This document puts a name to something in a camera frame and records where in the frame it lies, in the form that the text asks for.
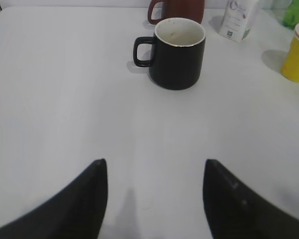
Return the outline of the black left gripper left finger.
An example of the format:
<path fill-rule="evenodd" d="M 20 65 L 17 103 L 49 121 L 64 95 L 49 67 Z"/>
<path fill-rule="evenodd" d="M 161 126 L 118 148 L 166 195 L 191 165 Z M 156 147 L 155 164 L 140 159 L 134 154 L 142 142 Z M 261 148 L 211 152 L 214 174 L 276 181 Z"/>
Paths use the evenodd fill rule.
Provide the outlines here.
<path fill-rule="evenodd" d="M 0 239 L 96 239 L 107 200 L 107 164 L 98 159 L 47 202 L 0 227 Z"/>

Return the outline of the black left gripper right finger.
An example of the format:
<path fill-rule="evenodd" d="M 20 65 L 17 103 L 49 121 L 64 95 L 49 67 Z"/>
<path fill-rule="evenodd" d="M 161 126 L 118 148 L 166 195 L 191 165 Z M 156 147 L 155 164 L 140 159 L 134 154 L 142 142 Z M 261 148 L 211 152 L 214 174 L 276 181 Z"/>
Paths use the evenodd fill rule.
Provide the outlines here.
<path fill-rule="evenodd" d="M 202 198 L 214 239 L 299 239 L 299 220 L 240 181 L 216 159 L 205 162 Z"/>

